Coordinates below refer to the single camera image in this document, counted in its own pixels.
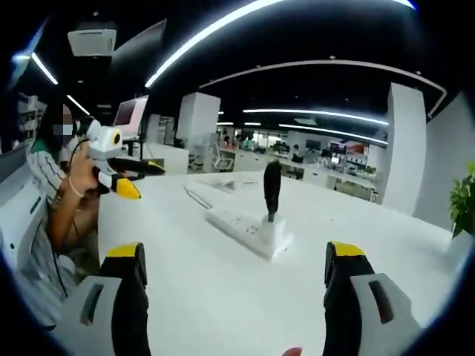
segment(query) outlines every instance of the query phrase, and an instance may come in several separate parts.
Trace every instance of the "cable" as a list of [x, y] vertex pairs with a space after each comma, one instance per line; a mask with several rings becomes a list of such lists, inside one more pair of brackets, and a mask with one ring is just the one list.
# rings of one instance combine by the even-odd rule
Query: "cable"
[[[69, 171], [70, 172], [71, 172], [71, 162], [73, 161], [73, 156], [76, 153], [76, 150], [79, 147], [79, 145], [81, 145], [85, 141], [89, 141], [89, 139], [84, 139], [84, 140], [79, 141], [77, 143], [76, 147], [73, 149], [73, 152], [71, 153], [71, 157], [69, 158]], [[74, 219], [73, 219], [73, 226], [74, 226], [74, 230], [76, 231], [76, 237], [79, 237], [79, 231], [77, 229], [76, 223], [74, 222]], [[61, 285], [61, 288], [62, 288], [63, 292], [65, 293], [66, 298], [68, 298], [69, 297], [68, 292], [66, 291], [65, 284], [62, 282], [61, 274], [59, 273], [58, 261], [57, 261], [57, 258], [56, 258], [56, 254], [54, 253], [53, 244], [50, 244], [50, 245], [51, 245], [51, 252], [53, 253], [54, 267], [56, 268], [56, 274], [58, 275], [59, 284]]]

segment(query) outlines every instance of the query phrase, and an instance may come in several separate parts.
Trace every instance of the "person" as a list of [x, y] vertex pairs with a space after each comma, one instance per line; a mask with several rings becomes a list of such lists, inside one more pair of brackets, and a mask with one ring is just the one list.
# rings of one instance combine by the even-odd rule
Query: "person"
[[[84, 197], [86, 194], [85, 191], [78, 190], [71, 181], [71, 175], [59, 167], [61, 158], [63, 161], [71, 158], [71, 154], [65, 154], [65, 151], [73, 139], [74, 132], [73, 117], [69, 108], [61, 102], [53, 102], [47, 106], [43, 114], [36, 140], [27, 155], [32, 172], [41, 180], [47, 192], [47, 202], [53, 217], [68, 215], [59, 204], [68, 191], [76, 192], [78, 197], [80, 195]], [[67, 254], [73, 248], [83, 245], [91, 256], [99, 261], [96, 233], [99, 199], [89, 195], [79, 201], [80, 209], [75, 211], [71, 223], [67, 224], [69, 227], [67, 233], [63, 231], [64, 228], [58, 228], [57, 225], [50, 226], [51, 243], [57, 254]]]

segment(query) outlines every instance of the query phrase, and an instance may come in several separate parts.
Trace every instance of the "white pillar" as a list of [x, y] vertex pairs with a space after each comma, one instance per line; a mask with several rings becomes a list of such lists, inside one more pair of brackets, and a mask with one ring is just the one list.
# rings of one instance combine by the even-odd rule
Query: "white pillar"
[[379, 199], [388, 208], [413, 215], [425, 166], [424, 97], [416, 89], [392, 83], [387, 101], [388, 159]]
[[178, 119], [177, 138], [190, 145], [195, 139], [216, 132], [221, 99], [202, 93], [184, 96]]

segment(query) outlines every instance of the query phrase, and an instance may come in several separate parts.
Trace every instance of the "black ceiling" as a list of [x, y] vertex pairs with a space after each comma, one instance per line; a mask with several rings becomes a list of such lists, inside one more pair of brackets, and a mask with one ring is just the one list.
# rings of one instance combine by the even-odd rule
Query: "black ceiling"
[[[440, 110], [458, 92], [464, 79], [465, 68], [451, 52], [460, 46], [455, 47], [451, 38], [456, 34], [461, 40], [467, 33], [457, 32], [460, 27], [454, 24], [444, 28], [438, 21], [442, 13], [429, 7], [428, 1], [413, 1], [418, 7], [414, 11], [391, 0], [287, 0], [213, 33], [175, 62], [150, 90], [144, 88], [149, 76], [187, 39], [250, 2], [175, 0], [157, 4], [138, 0], [133, 4], [101, 1], [89, 5], [73, 1], [53, 13], [36, 49], [59, 85], [52, 85], [30, 63], [19, 83], [20, 90], [45, 101], [58, 93], [70, 94], [98, 116], [102, 112], [97, 104], [112, 104], [114, 109], [123, 100], [148, 93], [151, 111], [176, 117], [181, 98], [199, 90], [221, 98], [223, 121], [259, 120], [272, 127], [283, 122], [295, 124], [293, 119], [300, 116], [251, 115], [242, 114], [242, 110], [327, 108], [383, 116], [390, 83], [399, 82], [424, 93], [429, 113], [441, 91], [401, 74], [355, 65], [298, 65], [250, 73], [201, 89], [200, 86], [244, 70], [334, 56], [410, 73], [420, 71], [423, 77], [447, 90], [448, 97]], [[450, 10], [441, 10], [448, 16]], [[111, 59], [73, 57], [68, 44], [68, 31], [83, 21], [113, 21], [118, 29], [118, 48], [164, 19], [164, 30], [146, 35], [147, 45], [139, 46], [133, 56], [124, 59], [119, 70], [111, 70]], [[332, 126], [330, 121], [325, 119], [321, 124]], [[355, 128], [353, 122], [343, 129], [362, 130]]]

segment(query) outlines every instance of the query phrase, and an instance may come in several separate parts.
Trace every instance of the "white table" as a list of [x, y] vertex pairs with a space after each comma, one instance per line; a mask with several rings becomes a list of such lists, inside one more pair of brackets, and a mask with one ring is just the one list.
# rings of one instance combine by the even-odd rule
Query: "white table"
[[[219, 174], [220, 177], [233, 174]], [[261, 179], [262, 174], [241, 173]], [[295, 242], [267, 262], [204, 220], [184, 191], [186, 179], [217, 174], [150, 177], [136, 182], [141, 200], [101, 198], [99, 253], [141, 241], [148, 272], [148, 339], [153, 355], [280, 356], [291, 346], [321, 355], [327, 242], [361, 247], [413, 302], [425, 326], [453, 285], [444, 264], [449, 231], [376, 204], [284, 178], [280, 212]], [[261, 217], [262, 184], [214, 201]]]

